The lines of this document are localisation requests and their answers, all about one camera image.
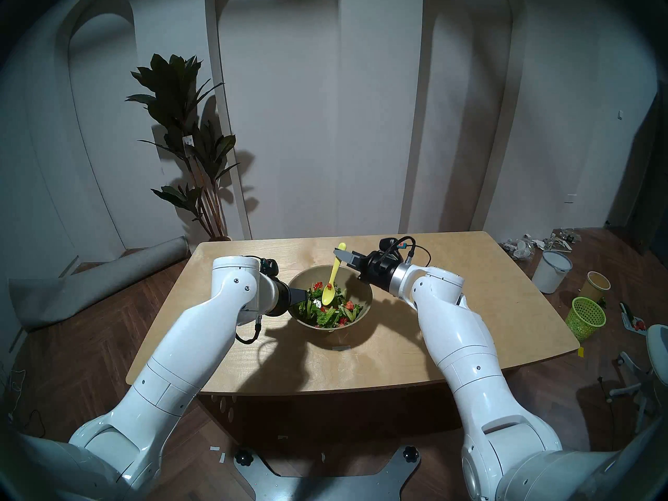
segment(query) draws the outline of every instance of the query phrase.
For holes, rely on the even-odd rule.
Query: black cable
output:
[[[239,337],[239,334],[235,333],[235,339],[239,341],[239,343],[243,343],[245,345],[250,345],[251,343],[254,343],[258,336],[260,335],[260,330],[262,329],[262,321],[256,321],[255,322],[255,335],[250,338],[250,339],[241,339]]]
[[[385,260],[385,257],[386,257],[386,256],[393,250],[393,249],[397,248],[397,247],[399,246],[399,244],[401,244],[403,241],[411,241],[411,242],[413,243],[413,244],[412,244],[412,247],[411,247],[411,249],[410,249],[410,251],[408,252],[408,256],[409,256],[409,257],[413,257],[413,255],[415,254],[415,239],[414,239],[413,237],[411,237],[410,235],[402,236],[398,241],[395,241],[394,244],[391,244],[390,247],[387,248],[387,249],[385,250],[385,253],[383,253],[383,254],[380,256],[380,259],[379,259],[378,262],[376,263],[376,267],[380,267],[380,264],[383,263],[383,260]]]
[[[44,427],[44,422],[42,422],[41,419],[41,413],[39,412],[38,409],[33,409],[30,414],[28,415],[28,422],[23,426],[23,429],[28,427],[30,425],[30,421],[33,419],[33,413],[37,413],[37,416],[39,417],[39,424],[42,426],[42,434],[37,436],[37,438],[44,438],[44,435],[46,435],[46,427]]]
[[[613,411],[613,403],[608,402],[608,395],[605,393],[605,389],[603,388],[603,377],[599,376],[599,384],[600,384],[600,391],[603,392],[603,397],[605,397],[605,402],[608,404],[608,407],[610,408],[610,419],[613,421],[613,433],[610,436],[610,450],[614,450],[615,448],[615,413]]]
[[[429,250],[428,250],[427,248],[425,248],[425,247],[419,246],[419,245],[417,245],[417,244],[415,245],[415,247],[416,247],[416,248],[423,249],[423,250],[425,250],[425,251],[427,252],[427,254],[429,255],[429,262],[427,262],[427,265],[426,265],[425,267],[429,267],[429,264],[432,262],[432,254],[429,253]]]

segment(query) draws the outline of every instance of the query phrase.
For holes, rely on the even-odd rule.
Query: potted plant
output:
[[[130,95],[126,101],[144,104],[151,118],[167,130],[164,145],[139,141],[174,154],[185,164],[192,182],[192,186],[186,183],[185,187],[162,186],[160,190],[151,190],[177,208],[191,212],[195,217],[193,220],[202,225],[211,241],[228,241],[218,187],[220,178],[238,165],[225,166],[227,153],[235,146],[236,138],[233,134],[216,137],[211,122],[206,122],[202,128],[197,125],[197,105],[222,84],[202,93],[209,79],[195,89],[201,65],[195,55],[187,61],[172,55],[167,62],[156,53],[150,68],[139,67],[138,72],[131,71],[132,76],[154,95]]]

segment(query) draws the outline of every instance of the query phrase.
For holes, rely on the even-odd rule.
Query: tabletop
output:
[[[383,235],[203,242],[195,250],[151,325],[126,382],[132,384],[181,313],[210,297],[211,268],[218,257],[255,254],[275,259],[279,279],[333,262],[333,249],[378,249]],[[485,232],[414,235],[432,254],[432,266],[462,276],[471,310],[480,314],[494,338],[502,369],[541,361],[579,347],[569,328],[522,270]],[[417,249],[413,264],[425,265]],[[251,345],[235,341],[203,393],[289,395],[319,391],[377,389],[443,381],[422,340],[418,318],[408,305],[372,287],[373,302],[350,329],[327,333],[309,329],[288,313],[263,317]],[[237,327],[243,339],[253,323]]]

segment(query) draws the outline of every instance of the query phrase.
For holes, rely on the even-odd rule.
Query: white bucket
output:
[[[540,292],[551,294],[556,291],[561,280],[572,267],[572,262],[563,254],[557,251],[543,251],[540,264],[531,281]]]

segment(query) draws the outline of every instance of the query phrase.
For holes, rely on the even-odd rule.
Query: rolled mat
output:
[[[9,279],[9,297],[30,332],[72,317],[187,255],[188,243],[178,237],[65,278]]]

